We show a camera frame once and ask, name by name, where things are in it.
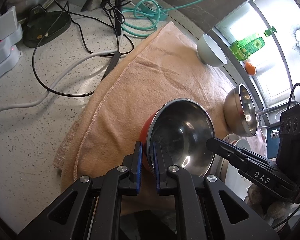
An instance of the triangular cutout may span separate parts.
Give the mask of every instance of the triangular cutout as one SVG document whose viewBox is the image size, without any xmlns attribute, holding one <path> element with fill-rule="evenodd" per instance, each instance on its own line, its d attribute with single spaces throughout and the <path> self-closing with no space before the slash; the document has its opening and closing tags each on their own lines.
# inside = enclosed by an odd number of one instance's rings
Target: triangular cutout
<svg viewBox="0 0 300 240">
<path fill-rule="evenodd" d="M 72 206 L 78 192 L 72 191 L 61 203 L 58 204 L 48 215 L 48 219 L 53 220 L 61 225 L 67 223 Z"/>
<path fill-rule="evenodd" d="M 249 217 L 248 213 L 239 206 L 224 190 L 219 191 L 223 206 L 225 207 L 231 224 L 239 223 Z"/>
</svg>

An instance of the dark green tray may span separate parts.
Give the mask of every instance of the dark green tray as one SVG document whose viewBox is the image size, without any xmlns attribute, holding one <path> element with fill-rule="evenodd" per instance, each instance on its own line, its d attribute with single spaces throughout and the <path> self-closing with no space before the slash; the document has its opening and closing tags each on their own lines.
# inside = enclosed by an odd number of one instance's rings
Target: dark green tray
<svg viewBox="0 0 300 240">
<path fill-rule="evenodd" d="M 53 22 L 60 15 L 60 11 L 47 12 L 41 5 L 38 5 L 30 10 L 28 23 L 23 31 L 23 43 L 29 48 L 35 48 Z M 53 25 L 48 35 L 44 37 L 40 46 L 47 44 L 71 25 L 71 17 L 67 12 L 62 12 L 61 17 Z"/>
</svg>

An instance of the window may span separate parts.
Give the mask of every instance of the window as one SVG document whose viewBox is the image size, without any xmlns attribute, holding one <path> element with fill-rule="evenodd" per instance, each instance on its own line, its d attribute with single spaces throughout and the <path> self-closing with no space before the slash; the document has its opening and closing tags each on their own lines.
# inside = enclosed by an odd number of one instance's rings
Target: window
<svg viewBox="0 0 300 240">
<path fill-rule="evenodd" d="M 216 28 L 230 44 L 254 33 L 259 33 L 264 39 L 265 46 L 252 54 L 247 61 L 253 62 L 257 67 L 257 73 L 253 79 L 266 106 L 269 107 L 289 98 L 291 89 L 289 75 L 291 75 L 293 84 L 300 82 L 300 55 L 292 48 L 296 41 L 290 34 L 293 25 L 300 25 L 300 9 L 294 0 L 252 1 L 270 26 L 276 28 L 275 36 L 287 64 L 284 63 L 273 36 L 266 38 L 263 35 L 268 28 L 250 3 L 246 3 L 232 12 Z M 300 90 L 296 91 L 295 97 L 300 102 Z"/>
</svg>

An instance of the silver bolt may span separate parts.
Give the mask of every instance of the silver bolt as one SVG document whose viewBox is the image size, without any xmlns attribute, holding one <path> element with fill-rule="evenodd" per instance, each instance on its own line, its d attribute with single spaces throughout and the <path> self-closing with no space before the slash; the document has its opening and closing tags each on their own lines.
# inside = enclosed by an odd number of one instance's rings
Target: silver bolt
<svg viewBox="0 0 300 240">
<path fill-rule="evenodd" d="M 89 176 L 83 175 L 83 176 L 80 177 L 80 182 L 86 183 L 86 182 L 89 181 L 89 179 L 90 179 Z"/>
<path fill-rule="evenodd" d="M 128 169 L 128 168 L 127 168 L 126 166 L 123 166 L 123 165 L 121 165 L 121 166 L 119 166 L 119 167 L 117 168 L 117 170 L 118 170 L 119 172 L 125 172 L 127 169 Z"/>
<path fill-rule="evenodd" d="M 210 182 L 215 182 L 215 181 L 217 181 L 217 177 L 214 175 L 208 175 L 207 180 Z"/>
<path fill-rule="evenodd" d="M 176 172 L 176 171 L 179 170 L 179 167 L 176 166 L 176 165 L 171 165 L 171 166 L 169 167 L 169 170 L 172 171 L 172 172 Z"/>
</svg>

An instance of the orange fruit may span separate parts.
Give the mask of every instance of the orange fruit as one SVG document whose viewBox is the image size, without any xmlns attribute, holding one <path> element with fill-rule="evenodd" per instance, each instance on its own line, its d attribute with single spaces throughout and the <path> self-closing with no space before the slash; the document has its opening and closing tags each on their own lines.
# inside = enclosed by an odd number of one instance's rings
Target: orange fruit
<svg viewBox="0 0 300 240">
<path fill-rule="evenodd" d="M 255 75 L 257 72 L 256 66 L 251 62 L 247 62 L 244 67 L 246 69 L 246 72 L 251 76 Z"/>
</svg>

